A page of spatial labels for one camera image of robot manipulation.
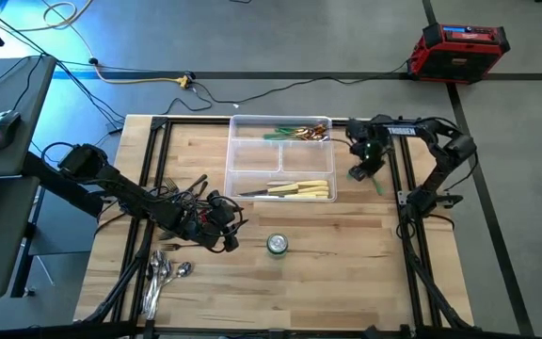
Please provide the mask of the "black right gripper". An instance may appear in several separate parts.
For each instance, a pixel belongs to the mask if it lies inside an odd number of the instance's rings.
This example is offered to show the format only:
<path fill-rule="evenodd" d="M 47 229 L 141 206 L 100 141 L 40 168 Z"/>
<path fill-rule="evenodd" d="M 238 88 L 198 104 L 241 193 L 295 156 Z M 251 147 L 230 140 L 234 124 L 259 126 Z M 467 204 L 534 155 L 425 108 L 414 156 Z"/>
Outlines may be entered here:
<path fill-rule="evenodd" d="M 385 164 L 383 155 L 387 150 L 387 142 L 382 139 L 359 138 L 350 146 L 350 153 L 355 155 L 360 163 L 350 169 L 350 177 L 362 182 L 376 174 Z"/>

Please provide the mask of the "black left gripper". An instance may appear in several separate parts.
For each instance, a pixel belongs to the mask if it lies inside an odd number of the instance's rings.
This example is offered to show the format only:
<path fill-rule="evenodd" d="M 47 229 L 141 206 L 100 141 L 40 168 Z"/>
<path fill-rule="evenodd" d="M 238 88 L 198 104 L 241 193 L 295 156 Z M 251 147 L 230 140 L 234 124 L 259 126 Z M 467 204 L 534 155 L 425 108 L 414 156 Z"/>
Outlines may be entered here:
<path fill-rule="evenodd" d="M 229 226 L 218 225 L 207 218 L 210 209 L 200 214 L 197 210 L 187 211 L 183 218 L 183 239 L 196 242 L 212 252 L 231 252 L 239 247 L 235 235 L 228 235 Z"/>

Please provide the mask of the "red and black jobsite radio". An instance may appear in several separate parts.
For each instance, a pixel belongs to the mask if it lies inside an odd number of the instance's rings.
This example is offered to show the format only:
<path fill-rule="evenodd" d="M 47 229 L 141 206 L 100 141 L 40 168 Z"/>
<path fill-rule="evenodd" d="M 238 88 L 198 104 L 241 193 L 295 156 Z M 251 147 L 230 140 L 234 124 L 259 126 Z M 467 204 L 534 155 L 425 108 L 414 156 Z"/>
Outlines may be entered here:
<path fill-rule="evenodd" d="M 473 84 L 510 51 L 503 26 L 430 24 L 407 60 L 413 80 Z"/>

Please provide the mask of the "green Sprite soda can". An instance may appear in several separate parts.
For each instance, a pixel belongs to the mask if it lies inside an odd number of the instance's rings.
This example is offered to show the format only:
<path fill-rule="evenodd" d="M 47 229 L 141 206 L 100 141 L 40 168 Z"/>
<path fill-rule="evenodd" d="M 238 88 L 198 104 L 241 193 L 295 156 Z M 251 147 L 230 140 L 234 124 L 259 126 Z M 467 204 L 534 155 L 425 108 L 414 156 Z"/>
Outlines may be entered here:
<path fill-rule="evenodd" d="M 272 256 L 284 256 L 289 249 L 289 240 L 284 234 L 271 234 L 267 237 L 266 248 Z"/>

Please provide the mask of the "clear plastic cutlery organizer tray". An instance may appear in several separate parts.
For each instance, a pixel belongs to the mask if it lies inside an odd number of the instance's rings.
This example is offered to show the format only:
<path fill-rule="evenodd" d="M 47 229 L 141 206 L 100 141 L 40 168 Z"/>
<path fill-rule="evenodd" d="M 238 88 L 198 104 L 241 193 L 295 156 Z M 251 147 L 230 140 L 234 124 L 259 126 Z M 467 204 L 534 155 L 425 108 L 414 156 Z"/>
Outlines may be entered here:
<path fill-rule="evenodd" d="M 326 141 L 265 140 L 278 127 L 326 127 Z M 225 194 L 241 201 L 334 202 L 337 199 L 332 120 L 324 116 L 236 115 L 230 119 Z M 256 199 L 239 193 L 268 188 L 272 181 L 326 180 L 326 200 Z"/>

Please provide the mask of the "green-handled gold spoon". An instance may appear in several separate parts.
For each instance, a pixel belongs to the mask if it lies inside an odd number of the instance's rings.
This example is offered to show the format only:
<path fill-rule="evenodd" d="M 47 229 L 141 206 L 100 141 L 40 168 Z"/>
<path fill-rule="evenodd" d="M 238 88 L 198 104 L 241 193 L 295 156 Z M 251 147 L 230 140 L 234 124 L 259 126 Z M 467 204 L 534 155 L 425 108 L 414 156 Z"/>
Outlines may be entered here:
<path fill-rule="evenodd" d="M 315 126 L 297 126 L 297 127 L 278 127 L 275 129 L 276 133 L 282 134 L 323 134 L 326 131 L 326 127 L 322 124 Z"/>
<path fill-rule="evenodd" d="M 346 178 L 349 181 L 354 180 L 354 177 L 351 174 L 347 174 Z M 375 179 L 374 176 L 370 177 L 370 180 L 371 180 L 371 182 L 373 183 L 373 185 L 375 187 L 375 192 L 377 193 L 377 195 L 378 196 L 383 196 L 384 195 L 384 189 L 383 189 L 382 185 Z"/>
<path fill-rule="evenodd" d="M 325 134 L 316 134 L 315 132 L 311 131 L 296 131 L 287 134 L 280 134 L 279 138 L 302 141 L 326 141 L 329 139 L 329 136 Z"/>
<path fill-rule="evenodd" d="M 263 135 L 265 140 L 303 140 L 303 141 L 318 141 L 318 137 L 307 137 L 297 135 L 282 135 L 282 134 L 265 134 Z"/>
<path fill-rule="evenodd" d="M 327 135 L 324 128 L 308 127 L 278 128 L 277 132 L 288 137 L 295 137 L 301 139 L 321 139 Z"/>

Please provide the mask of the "black aluminium table frame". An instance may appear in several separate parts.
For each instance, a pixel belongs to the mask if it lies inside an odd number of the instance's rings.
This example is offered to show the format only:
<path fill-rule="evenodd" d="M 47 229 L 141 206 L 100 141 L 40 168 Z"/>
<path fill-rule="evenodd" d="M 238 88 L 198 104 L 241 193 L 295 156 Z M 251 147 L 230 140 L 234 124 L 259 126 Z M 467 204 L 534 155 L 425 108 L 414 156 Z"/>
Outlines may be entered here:
<path fill-rule="evenodd" d="M 206 173 L 208 190 L 223 186 L 229 120 L 224 125 L 189 124 L 174 118 L 179 117 L 128 117 L 115 166 L 139 182 L 151 145 L 148 174 L 143 175 L 148 186 L 156 185 L 162 142 L 168 141 L 165 177 L 184 188 Z M 238 232 L 237 250 L 214 254 L 184 247 L 170 252 L 173 263 L 190 261 L 195 268 L 163 288 L 154 332 L 254 336 L 283 330 L 285 335 L 359 336 L 372 325 L 397 334 L 400 325 L 413 329 L 402 239 L 395 234 L 394 188 L 408 186 L 404 141 L 393 142 L 399 177 L 394 186 L 387 160 L 377 174 L 382 196 L 369 181 L 338 179 L 338 199 L 332 203 L 239 202 L 249 222 Z M 459 317 L 473 325 L 453 226 L 440 218 L 423 224 L 435 283 Z M 73 318 L 94 313 L 111 291 L 127 240 L 131 254 L 139 248 L 147 221 L 131 225 L 131 217 L 125 216 L 95 236 Z M 285 256 L 266 250 L 272 233 L 287 235 Z"/>

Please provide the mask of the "black computer mouse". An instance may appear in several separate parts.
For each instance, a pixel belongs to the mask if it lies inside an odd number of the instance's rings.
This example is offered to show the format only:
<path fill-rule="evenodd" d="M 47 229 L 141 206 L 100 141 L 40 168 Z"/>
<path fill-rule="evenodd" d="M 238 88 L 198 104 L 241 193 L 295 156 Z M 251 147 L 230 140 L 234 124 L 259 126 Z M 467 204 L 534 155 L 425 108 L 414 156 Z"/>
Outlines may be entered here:
<path fill-rule="evenodd" d="M 14 140 L 22 118 L 18 111 L 0 112 L 0 150 L 8 147 Z"/>

